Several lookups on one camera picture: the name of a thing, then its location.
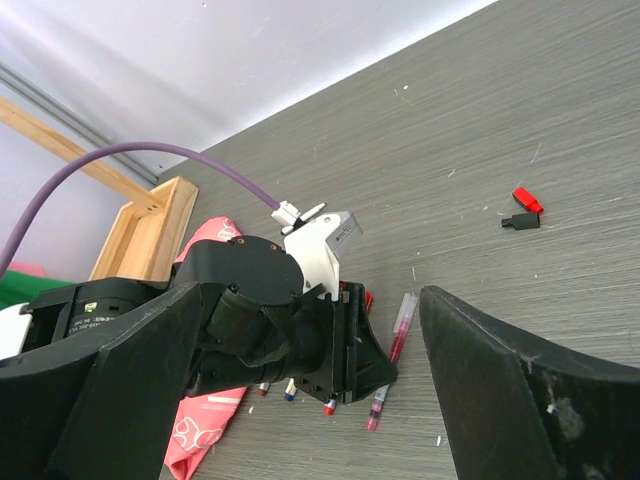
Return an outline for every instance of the wooden handle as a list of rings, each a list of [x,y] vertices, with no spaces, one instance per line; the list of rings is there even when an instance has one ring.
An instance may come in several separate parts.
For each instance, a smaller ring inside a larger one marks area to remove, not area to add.
[[[1,95],[0,120],[66,162],[87,153],[82,147]],[[99,160],[89,163],[82,171],[133,202],[138,209],[146,210],[146,213],[159,213],[165,208],[166,202],[163,199],[155,197],[130,178]]]

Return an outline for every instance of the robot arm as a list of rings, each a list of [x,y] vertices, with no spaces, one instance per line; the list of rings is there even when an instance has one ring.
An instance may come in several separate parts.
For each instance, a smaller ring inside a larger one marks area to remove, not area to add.
[[[363,286],[340,283],[337,268],[308,273],[305,255],[337,265],[359,231],[350,215],[321,218],[285,238],[297,256],[259,237],[203,240],[170,282],[43,292],[23,309],[32,319],[22,353],[0,361],[0,469],[155,479],[184,395],[294,377],[318,400],[348,403],[394,381]],[[297,235],[305,229],[324,236]],[[305,249],[296,235],[321,241]]]

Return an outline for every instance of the pink marker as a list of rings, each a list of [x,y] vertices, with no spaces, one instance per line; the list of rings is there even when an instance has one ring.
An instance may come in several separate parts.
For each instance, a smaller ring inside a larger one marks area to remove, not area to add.
[[[418,297],[412,293],[405,293],[404,298],[402,299],[402,305],[400,306],[400,311],[398,312],[398,319],[396,320],[396,324],[393,327],[393,333],[396,336],[393,338],[393,343],[391,344],[391,353],[389,354],[389,358],[391,363],[394,365],[398,364],[398,360],[400,359],[400,354],[402,353],[402,349],[404,348],[404,342],[407,340],[407,335],[409,333],[409,327],[411,327],[411,321],[413,320],[413,314],[416,311],[416,306],[418,305]],[[378,419],[380,418],[380,414],[382,413],[382,407],[384,406],[384,401],[387,399],[387,393],[389,392],[389,385],[385,385],[384,387],[380,387],[376,390],[376,393],[373,397],[373,405],[371,405],[371,410],[369,411],[369,419],[367,420],[367,430],[374,432],[378,427]]]

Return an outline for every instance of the cable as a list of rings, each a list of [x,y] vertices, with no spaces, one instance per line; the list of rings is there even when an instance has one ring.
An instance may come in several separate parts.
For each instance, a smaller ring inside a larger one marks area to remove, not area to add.
[[[182,157],[191,158],[192,160],[197,160],[200,163],[203,163],[209,167],[215,168],[221,173],[224,173],[232,180],[238,182],[244,188],[253,193],[256,197],[262,200],[267,204],[269,208],[272,210],[278,210],[280,208],[280,202],[271,197],[268,193],[258,187],[255,183],[243,177],[241,174],[236,172],[231,167],[228,167],[224,163],[216,160],[214,158],[203,155],[202,153],[194,152],[193,150],[189,150],[188,148],[178,147],[176,145],[171,145],[168,143],[158,143],[158,142],[128,142],[128,143],[118,143],[115,145],[109,145],[107,147],[99,148],[94,150],[93,152],[86,153],[76,160],[68,163],[60,170],[58,170],[49,180],[45,182],[45,184],[40,188],[38,193],[33,197],[27,208],[22,213],[22,216],[16,223],[11,235],[9,235],[9,239],[5,244],[2,252],[0,253],[0,279],[4,277],[7,269],[9,268],[9,263],[11,259],[15,255],[22,239],[24,238],[27,230],[31,226],[31,223],[35,219],[38,211],[44,204],[44,202],[49,198],[49,196],[53,193],[53,191],[64,182],[69,176],[81,169],[88,163],[93,162],[94,160],[98,160],[99,158],[108,157],[110,155],[115,155],[116,153],[125,153],[125,152],[135,152],[139,150],[151,150],[155,152],[165,152],[165,153],[173,153],[174,155],[180,155]]]

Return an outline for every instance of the red cloth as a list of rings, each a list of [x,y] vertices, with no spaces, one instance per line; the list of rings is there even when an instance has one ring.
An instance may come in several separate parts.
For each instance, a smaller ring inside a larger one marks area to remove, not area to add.
[[[227,217],[212,218],[196,231],[176,261],[183,261],[191,245],[198,240],[226,242],[238,235],[241,235],[240,231]],[[189,480],[193,476],[209,449],[222,436],[246,390],[245,387],[234,388],[180,402],[164,457],[164,463],[174,477]]]

